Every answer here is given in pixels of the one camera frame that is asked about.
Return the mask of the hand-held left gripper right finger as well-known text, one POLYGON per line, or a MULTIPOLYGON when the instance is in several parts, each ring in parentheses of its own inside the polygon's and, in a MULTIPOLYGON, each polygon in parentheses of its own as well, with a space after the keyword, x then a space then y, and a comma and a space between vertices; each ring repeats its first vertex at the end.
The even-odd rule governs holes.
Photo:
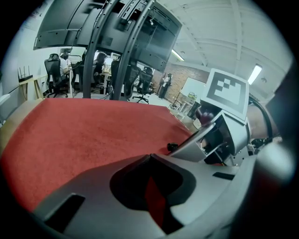
POLYGON ((153 155, 179 176, 163 196, 151 182, 151 216, 164 236, 285 236, 292 233, 294 145, 271 143, 238 169, 153 155))

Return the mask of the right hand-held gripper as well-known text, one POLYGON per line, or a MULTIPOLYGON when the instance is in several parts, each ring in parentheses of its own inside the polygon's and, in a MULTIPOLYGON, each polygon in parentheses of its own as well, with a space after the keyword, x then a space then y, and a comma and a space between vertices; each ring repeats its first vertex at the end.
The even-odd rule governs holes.
POLYGON ((190 162, 204 160, 207 164, 241 165, 250 138, 248 103, 246 80, 211 69, 200 106, 213 113, 214 118, 168 156, 190 162))

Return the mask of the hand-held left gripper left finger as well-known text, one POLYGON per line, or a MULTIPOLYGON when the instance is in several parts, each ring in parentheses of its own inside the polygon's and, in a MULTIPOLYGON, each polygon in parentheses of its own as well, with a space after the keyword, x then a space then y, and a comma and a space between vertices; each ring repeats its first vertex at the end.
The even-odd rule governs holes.
POLYGON ((88 169, 34 214, 60 239, 164 239, 166 199, 157 177, 168 167, 167 156, 151 154, 88 169))

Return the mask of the person's right hand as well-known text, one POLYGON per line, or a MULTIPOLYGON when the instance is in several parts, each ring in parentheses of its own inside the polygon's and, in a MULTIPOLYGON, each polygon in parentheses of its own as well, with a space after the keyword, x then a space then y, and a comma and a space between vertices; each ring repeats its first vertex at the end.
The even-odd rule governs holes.
POLYGON ((201 106, 196 109, 195 115, 203 127, 209 125, 214 118, 213 113, 205 111, 205 108, 201 106))

